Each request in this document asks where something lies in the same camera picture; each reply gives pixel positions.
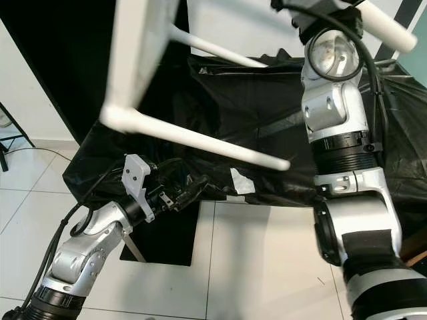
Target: white metal rod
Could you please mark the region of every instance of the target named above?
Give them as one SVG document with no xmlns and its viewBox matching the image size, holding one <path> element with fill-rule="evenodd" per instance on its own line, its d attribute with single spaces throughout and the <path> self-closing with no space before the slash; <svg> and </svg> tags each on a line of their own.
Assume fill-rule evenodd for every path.
<svg viewBox="0 0 427 320">
<path fill-rule="evenodd" d="M 175 40 L 185 45 L 189 45 L 190 47 L 194 47 L 202 51 L 211 53 L 212 55 L 216 55 L 217 57 L 224 58 L 228 61 L 237 63 L 239 65 L 244 65 L 246 67 L 257 67 L 257 68 L 267 67 L 267 65 L 264 65 L 263 63 L 249 59 L 233 51 L 224 49 L 219 45 L 200 39 L 195 35 L 190 35 L 189 33 L 182 31 L 181 29 L 178 29 L 175 25 L 172 25 L 172 24 L 170 27 L 169 36 L 171 37 L 172 40 Z"/>
<path fill-rule="evenodd" d="M 135 109 L 104 105 L 99 119 L 117 131 L 143 133 L 275 170 L 284 171 L 290 167 L 289 161 L 172 125 Z"/>
<path fill-rule="evenodd" d="M 387 16 L 369 0 L 357 6 L 362 13 L 363 29 L 379 38 L 390 48 L 408 53 L 415 48 L 417 38 L 399 23 Z"/>
</svg>

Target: tripod leg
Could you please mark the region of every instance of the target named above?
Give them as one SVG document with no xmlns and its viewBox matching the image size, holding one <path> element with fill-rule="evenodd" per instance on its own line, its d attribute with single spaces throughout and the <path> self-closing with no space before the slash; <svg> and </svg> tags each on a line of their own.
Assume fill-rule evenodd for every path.
<svg viewBox="0 0 427 320">
<path fill-rule="evenodd" d="M 1 151 L 0 151 L 0 163 L 1 163 L 1 169 L 3 170 L 3 172 L 6 172 L 9 170 L 9 168 L 7 167 L 7 162 L 6 162 L 6 158 L 5 158 L 5 154 L 4 152 L 7 151 L 6 147 L 0 143 L 1 146 Z"/>
</svg>

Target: black band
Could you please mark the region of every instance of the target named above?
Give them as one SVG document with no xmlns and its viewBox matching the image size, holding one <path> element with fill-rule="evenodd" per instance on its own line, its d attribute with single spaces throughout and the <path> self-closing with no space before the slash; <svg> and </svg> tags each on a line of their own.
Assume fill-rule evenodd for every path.
<svg viewBox="0 0 427 320">
<path fill-rule="evenodd" d="M 31 304 L 24 314 L 30 319 L 32 319 L 31 315 L 45 313 L 46 319 L 56 319 L 58 317 L 75 319 L 80 314 L 85 299 L 85 297 L 69 295 L 48 287 L 40 287 L 34 294 Z"/>
<path fill-rule="evenodd" d="M 341 259 L 334 224 L 332 223 L 329 209 L 325 202 L 315 206 L 314 221 L 316 240 L 322 258 L 328 263 L 340 266 Z"/>
<path fill-rule="evenodd" d="M 353 303 L 355 320 L 365 320 L 379 313 L 427 307 L 427 279 L 407 279 L 381 283 L 372 287 Z"/>
<path fill-rule="evenodd" d="M 130 195 L 126 195 L 118 201 L 120 207 L 126 212 L 126 217 L 132 227 L 139 225 L 146 218 L 139 203 Z"/>
<path fill-rule="evenodd" d="M 348 259 L 344 263 L 344 281 L 354 275 L 375 270 L 407 269 L 396 257 L 392 247 L 391 230 L 372 230 L 347 233 L 342 236 Z"/>
<path fill-rule="evenodd" d="M 331 17 L 337 19 L 339 22 L 342 22 L 347 27 L 349 27 L 355 34 L 360 38 L 363 36 L 363 24 L 362 24 L 362 14 L 361 12 L 354 7 L 348 7 L 344 10 L 338 10 L 331 14 Z M 317 19 L 312 23 L 308 28 L 303 31 L 300 30 L 300 40 L 303 45 L 305 45 L 314 35 L 318 34 L 325 28 L 331 27 L 331 25 L 323 20 Z"/>
<path fill-rule="evenodd" d="M 320 139 L 311 147 L 320 175 L 375 168 L 375 153 L 381 150 L 381 146 L 370 142 L 365 131 Z"/>
</svg>

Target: white tape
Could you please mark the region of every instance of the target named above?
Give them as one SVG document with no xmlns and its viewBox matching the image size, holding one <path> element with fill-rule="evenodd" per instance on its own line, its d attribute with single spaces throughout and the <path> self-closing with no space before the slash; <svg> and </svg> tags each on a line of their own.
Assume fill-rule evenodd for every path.
<svg viewBox="0 0 427 320">
<path fill-rule="evenodd" d="M 251 179 L 241 175 L 236 168 L 230 169 L 233 178 L 234 189 L 238 195 L 245 195 L 246 193 L 255 193 L 255 185 Z"/>
</svg>

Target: black wall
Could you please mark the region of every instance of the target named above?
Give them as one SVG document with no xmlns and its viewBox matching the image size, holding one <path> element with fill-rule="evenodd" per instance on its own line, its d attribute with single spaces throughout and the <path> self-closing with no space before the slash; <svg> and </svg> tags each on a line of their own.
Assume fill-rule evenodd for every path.
<svg viewBox="0 0 427 320">
<path fill-rule="evenodd" d="M 1 20 L 78 143 L 103 103 L 114 9 L 114 0 L 0 0 Z M 186 1 L 176 25 L 188 30 Z M 174 44 L 167 56 L 188 52 Z"/>
</svg>

